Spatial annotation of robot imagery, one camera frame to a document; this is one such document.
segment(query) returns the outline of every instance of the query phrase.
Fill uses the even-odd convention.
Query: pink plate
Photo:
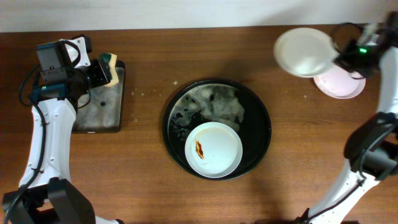
[[[365,87],[366,79],[358,73],[349,74],[346,70],[334,65],[329,71],[314,77],[314,82],[324,94],[336,99],[349,99],[358,96]]]

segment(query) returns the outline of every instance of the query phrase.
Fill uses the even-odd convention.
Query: wooden table surface
[[[332,28],[313,27],[325,32]],[[17,94],[39,62],[35,46],[84,33],[92,39],[91,58],[112,52],[127,70],[121,131],[73,134],[71,139],[72,182],[97,215],[128,224],[248,224],[301,216],[340,173],[348,136],[375,113],[380,78],[367,80],[362,94],[350,100],[324,95],[312,79],[293,77],[274,60],[275,40],[292,28],[0,34],[0,194],[17,189],[27,164],[32,116]],[[354,35],[343,31],[339,41]],[[271,117],[272,140],[265,158],[234,180],[215,182],[185,172],[163,144],[160,120],[170,97],[204,78],[246,85]],[[398,178],[390,177],[366,194],[345,220],[397,223],[397,201]]]

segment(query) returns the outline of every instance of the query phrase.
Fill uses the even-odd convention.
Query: scrubbing pad
[[[119,82],[119,77],[118,77],[118,74],[116,73],[116,70],[115,70],[116,58],[118,56],[116,56],[114,54],[111,54],[111,53],[103,53],[99,57],[102,58],[104,60],[104,62],[109,65],[109,71],[112,74],[111,82],[109,82],[105,86],[106,87],[114,86],[115,84],[117,84]]]

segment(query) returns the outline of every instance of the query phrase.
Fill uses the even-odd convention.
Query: sponge
[[[99,56],[100,58],[102,58],[104,60],[105,63],[107,63],[109,65],[109,71],[111,72],[112,75],[112,79],[111,81],[106,84],[106,87],[111,87],[116,85],[119,82],[119,77],[118,74],[116,73],[116,58],[118,56],[111,54],[111,53],[103,53]]]

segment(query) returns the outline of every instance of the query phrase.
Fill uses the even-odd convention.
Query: cable
[[[354,23],[352,23],[352,22],[344,22],[344,23],[341,23],[341,24],[337,24],[337,25],[330,31],[329,36],[330,36],[330,38],[331,38],[331,43],[333,44],[335,50],[336,50],[339,54],[341,54],[341,51],[338,49],[338,46],[337,46],[337,44],[336,44],[336,42],[335,42],[335,34],[337,33],[337,31],[340,30],[340,28],[342,28],[342,27],[344,27],[344,26],[353,26],[353,27],[359,29],[359,31],[361,31],[361,32],[363,31],[363,27],[361,27],[360,25],[354,24]]]
[[[14,201],[12,201],[10,207],[8,208],[7,212],[6,212],[6,216],[4,217],[4,224],[8,223],[8,220],[10,218],[10,214],[12,213],[12,210],[15,209],[15,206],[18,204],[18,202],[21,200],[22,196],[25,194],[26,190],[29,188],[29,186],[33,183],[33,181],[36,179],[36,177],[39,175],[40,173],[40,169],[42,168],[42,164],[43,164],[43,160],[44,160],[44,149],[45,149],[45,135],[46,135],[46,122],[45,122],[45,118],[43,115],[42,110],[39,108],[38,105],[33,105],[37,112],[40,115],[41,118],[41,123],[42,123],[42,129],[43,129],[43,134],[42,134],[42,146],[40,148],[40,157],[39,157],[39,161],[37,163],[37,167],[36,169],[33,169],[33,176],[29,179],[29,181],[23,185],[21,187],[21,189],[19,190],[18,195],[15,197]]]
[[[359,171],[360,176],[362,178],[364,178],[364,179],[367,179],[367,177],[363,174],[363,162],[364,162],[365,154],[368,152],[369,149],[370,149],[370,147],[365,149],[365,150],[362,150],[362,153],[361,153],[361,155],[359,157],[359,169],[358,169],[358,171]]]
[[[362,79],[364,79],[365,77],[362,77],[362,78],[355,78],[355,77],[352,77],[352,76],[350,76],[352,79],[354,79],[354,80],[362,80]]]
[[[40,65],[36,65],[32,71],[30,71],[25,80],[22,82],[21,87],[19,87],[19,101],[21,102],[22,105],[26,106],[26,107],[30,107],[30,104],[24,103],[24,101],[22,100],[22,91],[24,90],[24,86],[26,84],[26,82],[28,81],[28,79],[30,78],[30,76],[37,70],[40,68]]]
[[[79,106],[78,109],[81,109],[81,108],[87,106],[90,103],[90,100],[91,100],[91,91],[90,91],[90,89],[88,89],[88,101],[84,105]]]
[[[311,220],[313,220],[314,218],[316,218],[316,217],[318,217],[318,216],[324,214],[324,213],[327,212],[327,211],[330,211],[330,210],[336,208],[336,207],[339,206],[341,203],[343,203],[349,196],[351,196],[356,190],[358,190],[360,187],[362,187],[364,183],[365,183],[365,179],[359,180],[358,183],[356,184],[356,186],[355,186],[350,192],[348,192],[347,195],[345,195],[342,199],[340,199],[337,203],[335,203],[334,205],[332,205],[332,206],[330,206],[330,207],[328,207],[328,208],[326,208],[326,209],[324,209],[324,210],[322,210],[322,211],[316,213],[315,215],[313,215],[313,216],[307,218],[306,221],[307,221],[308,223],[310,223]]]

